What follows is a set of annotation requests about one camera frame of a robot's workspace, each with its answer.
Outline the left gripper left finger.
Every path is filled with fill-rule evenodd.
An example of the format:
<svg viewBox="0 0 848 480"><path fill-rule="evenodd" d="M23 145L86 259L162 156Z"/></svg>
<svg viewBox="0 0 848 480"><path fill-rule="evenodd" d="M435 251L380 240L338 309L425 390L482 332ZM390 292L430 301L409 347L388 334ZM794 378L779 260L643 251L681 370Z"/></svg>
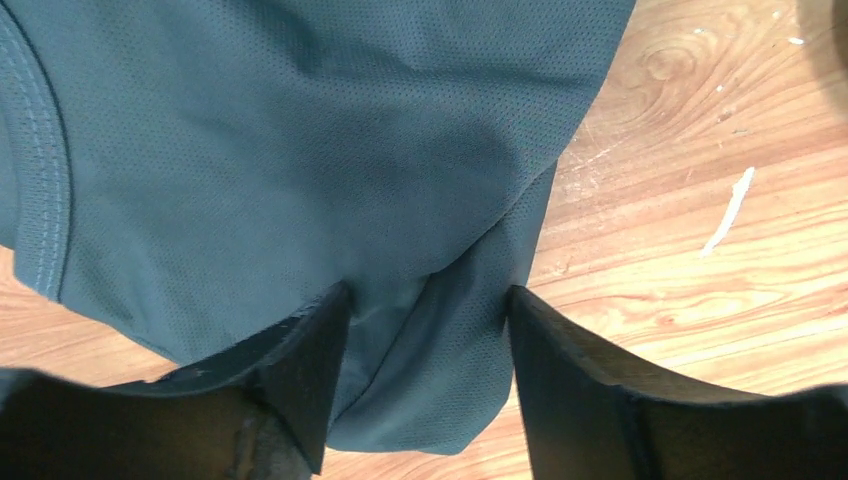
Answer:
<svg viewBox="0 0 848 480"><path fill-rule="evenodd" d="M308 479L321 470L350 320L337 283L152 381L1 372L5 479Z"/></svg>

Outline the grey t-shirt garment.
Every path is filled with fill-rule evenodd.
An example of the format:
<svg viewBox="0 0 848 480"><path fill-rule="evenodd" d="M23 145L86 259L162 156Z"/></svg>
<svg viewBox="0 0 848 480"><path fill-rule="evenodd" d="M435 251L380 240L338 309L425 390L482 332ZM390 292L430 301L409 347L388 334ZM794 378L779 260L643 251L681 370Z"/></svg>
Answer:
<svg viewBox="0 0 848 480"><path fill-rule="evenodd" d="M461 452L630 1L5 1L1 242L180 364L346 282L329 445Z"/></svg>

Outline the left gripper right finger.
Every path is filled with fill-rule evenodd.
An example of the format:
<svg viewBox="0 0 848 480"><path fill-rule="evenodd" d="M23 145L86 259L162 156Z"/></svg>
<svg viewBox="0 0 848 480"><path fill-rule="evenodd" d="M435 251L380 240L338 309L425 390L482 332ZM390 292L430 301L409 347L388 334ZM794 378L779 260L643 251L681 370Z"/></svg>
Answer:
<svg viewBox="0 0 848 480"><path fill-rule="evenodd" d="M847 388L780 396L644 360L509 293L518 397L537 479L843 479Z"/></svg>

